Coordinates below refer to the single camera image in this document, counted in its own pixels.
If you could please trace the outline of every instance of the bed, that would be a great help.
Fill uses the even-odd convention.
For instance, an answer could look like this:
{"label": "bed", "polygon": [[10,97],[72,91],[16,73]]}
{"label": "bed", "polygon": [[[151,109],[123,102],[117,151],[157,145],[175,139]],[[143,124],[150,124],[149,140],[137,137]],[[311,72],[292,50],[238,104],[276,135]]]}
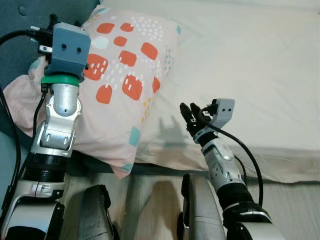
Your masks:
{"label": "bed", "polygon": [[[185,130],[179,104],[205,106],[213,98],[232,98],[235,110],[224,129],[252,150],[265,179],[283,183],[320,180],[318,6],[312,1],[256,2],[102,3],[163,16],[182,28],[173,71],[151,108],[136,163],[206,171],[200,147]],[[27,57],[21,58],[26,69],[31,63]],[[13,80],[14,74],[6,79]],[[25,135],[23,139],[26,146],[30,144]],[[245,153],[226,141],[244,161],[248,174],[255,176]]]}

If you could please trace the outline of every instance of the pillow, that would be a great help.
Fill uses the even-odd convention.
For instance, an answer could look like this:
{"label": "pillow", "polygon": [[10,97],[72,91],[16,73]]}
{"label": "pillow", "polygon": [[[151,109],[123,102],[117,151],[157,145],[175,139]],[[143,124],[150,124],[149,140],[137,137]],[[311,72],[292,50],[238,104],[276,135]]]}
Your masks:
{"label": "pillow", "polygon": [[[90,35],[80,84],[82,115],[74,149],[104,161],[119,178],[131,172],[144,122],[175,61],[179,25],[162,17],[98,5],[82,26]],[[5,89],[15,123],[32,135],[45,58]],[[45,119],[41,114],[38,124]]]}

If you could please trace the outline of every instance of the wooden floor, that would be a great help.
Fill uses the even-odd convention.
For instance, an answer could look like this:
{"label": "wooden floor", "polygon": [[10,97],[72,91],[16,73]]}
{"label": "wooden floor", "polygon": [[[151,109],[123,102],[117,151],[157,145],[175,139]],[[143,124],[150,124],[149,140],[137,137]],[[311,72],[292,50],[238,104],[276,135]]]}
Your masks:
{"label": "wooden floor", "polygon": [[[182,177],[131,175],[122,180],[113,174],[68,177],[61,240],[76,240],[82,192],[95,184],[109,191],[109,209],[122,240],[176,240],[177,217],[182,210]],[[249,190],[257,198],[256,184]],[[320,239],[319,184],[266,183],[264,204],[286,240]]]}

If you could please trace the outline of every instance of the mattress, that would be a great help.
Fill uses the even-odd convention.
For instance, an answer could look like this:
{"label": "mattress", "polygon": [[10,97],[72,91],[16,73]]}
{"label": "mattress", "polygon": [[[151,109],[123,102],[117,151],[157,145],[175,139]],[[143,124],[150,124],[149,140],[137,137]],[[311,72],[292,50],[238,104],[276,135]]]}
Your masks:
{"label": "mattress", "polygon": [[[232,98],[233,116],[223,129],[251,149],[264,178],[285,183],[319,181],[317,5],[310,1],[281,6],[283,1],[277,5],[263,5],[267,2],[263,0],[245,2],[102,3],[163,16],[182,29],[173,71],[154,100],[136,162],[206,170],[200,146],[186,131],[179,105],[194,102],[204,107],[212,99]],[[225,140],[248,174],[255,176],[244,151]]]}

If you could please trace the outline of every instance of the pink pillow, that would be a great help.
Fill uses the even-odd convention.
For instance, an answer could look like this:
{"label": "pink pillow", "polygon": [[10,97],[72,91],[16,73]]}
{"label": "pink pillow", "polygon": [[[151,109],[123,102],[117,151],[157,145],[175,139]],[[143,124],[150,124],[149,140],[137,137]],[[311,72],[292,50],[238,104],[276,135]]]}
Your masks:
{"label": "pink pillow", "polygon": [[[110,164],[123,178],[131,172],[144,122],[174,63],[181,29],[162,17],[101,5],[82,27],[91,47],[80,84],[83,113],[74,149]],[[46,64],[44,58],[40,61],[29,77],[18,77],[5,90],[9,105],[25,106],[18,109],[23,114],[14,112],[13,118],[29,135],[41,95],[35,86],[40,86]],[[23,97],[16,94],[21,89]]]}

